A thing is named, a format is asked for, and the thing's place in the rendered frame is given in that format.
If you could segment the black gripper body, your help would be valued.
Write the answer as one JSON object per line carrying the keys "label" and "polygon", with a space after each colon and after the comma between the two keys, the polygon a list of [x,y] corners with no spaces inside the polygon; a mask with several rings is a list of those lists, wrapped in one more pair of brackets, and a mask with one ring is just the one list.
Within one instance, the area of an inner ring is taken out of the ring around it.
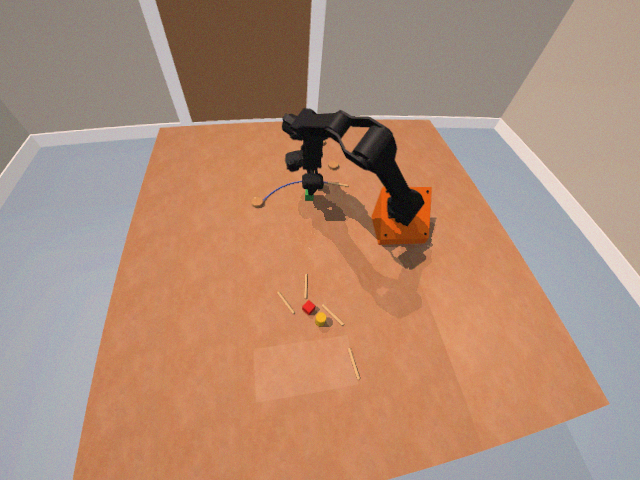
{"label": "black gripper body", "polygon": [[[323,148],[322,148],[323,149]],[[306,157],[307,169],[310,173],[304,173],[302,175],[302,188],[303,189],[322,189],[324,185],[323,175],[318,173],[318,169],[322,168],[321,158],[323,158],[322,149],[318,152],[309,152],[304,149],[303,144],[301,149],[303,150],[303,157]]]}

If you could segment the yellow cylinder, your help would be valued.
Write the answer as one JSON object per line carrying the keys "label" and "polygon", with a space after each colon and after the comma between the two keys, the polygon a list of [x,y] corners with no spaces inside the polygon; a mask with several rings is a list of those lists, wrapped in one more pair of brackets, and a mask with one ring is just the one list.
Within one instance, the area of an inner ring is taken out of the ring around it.
{"label": "yellow cylinder", "polygon": [[317,326],[323,326],[326,321],[326,314],[324,312],[319,312],[316,315],[315,323]]}

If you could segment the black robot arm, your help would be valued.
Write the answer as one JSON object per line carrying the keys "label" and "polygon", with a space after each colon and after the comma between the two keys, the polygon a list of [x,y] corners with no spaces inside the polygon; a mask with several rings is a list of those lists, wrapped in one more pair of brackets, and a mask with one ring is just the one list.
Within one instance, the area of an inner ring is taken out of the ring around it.
{"label": "black robot arm", "polygon": [[[374,173],[390,194],[387,198],[388,218],[408,226],[423,207],[422,195],[410,189],[395,158],[397,147],[392,132],[369,116],[351,116],[339,110],[336,113],[317,114],[310,108],[303,108],[298,116],[285,114],[282,130],[291,140],[303,140],[303,147],[309,152],[318,152],[323,141],[337,141],[345,157],[360,168]],[[370,127],[351,153],[341,140],[348,128]],[[303,150],[285,154],[286,169],[292,172],[307,170]],[[390,217],[389,217],[390,216]]]}

